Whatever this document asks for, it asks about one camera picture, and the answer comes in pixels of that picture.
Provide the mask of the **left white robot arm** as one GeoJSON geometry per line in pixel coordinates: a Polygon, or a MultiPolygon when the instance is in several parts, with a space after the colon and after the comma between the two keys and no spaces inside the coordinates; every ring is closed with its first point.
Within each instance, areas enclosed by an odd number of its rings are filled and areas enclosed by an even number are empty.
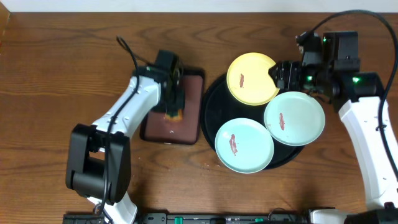
{"type": "Polygon", "coordinates": [[[127,189],[131,180],[130,141],[150,110],[171,115],[185,106],[178,62],[137,67],[126,91],[91,125],[71,133],[66,186],[93,203],[93,214],[78,223],[133,223],[137,206],[127,189]]]}

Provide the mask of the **green plate with stain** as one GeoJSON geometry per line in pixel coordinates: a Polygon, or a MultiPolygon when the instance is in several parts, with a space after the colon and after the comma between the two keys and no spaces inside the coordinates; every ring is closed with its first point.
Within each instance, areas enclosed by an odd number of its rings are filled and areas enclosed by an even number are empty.
{"type": "Polygon", "coordinates": [[[317,100],[289,91],[271,100],[264,112],[271,136],[288,146],[304,146],[316,140],[325,127],[325,113],[317,100]]]}

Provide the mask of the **yellow plate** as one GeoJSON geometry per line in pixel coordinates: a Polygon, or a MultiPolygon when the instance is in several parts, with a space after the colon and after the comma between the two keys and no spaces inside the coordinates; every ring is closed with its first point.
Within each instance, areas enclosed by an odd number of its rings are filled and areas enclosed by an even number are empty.
{"type": "Polygon", "coordinates": [[[269,69],[276,63],[265,54],[250,52],[237,57],[229,66],[226,82],[230,93],[241,103],[259,106],[278,93],[269,69]]]}

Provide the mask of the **green yellow sponge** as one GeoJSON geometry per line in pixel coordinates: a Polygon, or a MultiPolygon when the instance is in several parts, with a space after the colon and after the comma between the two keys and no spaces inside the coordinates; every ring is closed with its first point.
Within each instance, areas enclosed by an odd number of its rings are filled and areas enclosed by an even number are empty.
{"type": "Polygon", "coordinates": [[[168,110],[164,115],[164,119],[169,121],[181,121],[183,119],[183,109],[168,110]]]}

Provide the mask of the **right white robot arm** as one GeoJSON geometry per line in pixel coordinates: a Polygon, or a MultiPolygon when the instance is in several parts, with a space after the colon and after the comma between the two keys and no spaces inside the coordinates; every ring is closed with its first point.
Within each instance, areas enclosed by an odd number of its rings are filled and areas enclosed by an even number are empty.
{"type": "Polygon", "coordinates": [[[376,72],[361,72],[358,33],[308,31],[296,38],[300,62],[281,61],[270,70],[277,88],[329,97],[354,146],[367,210],[358,214],[314,209],[311,223],[397,223],[397,140],[386,90],[376,72]]]}

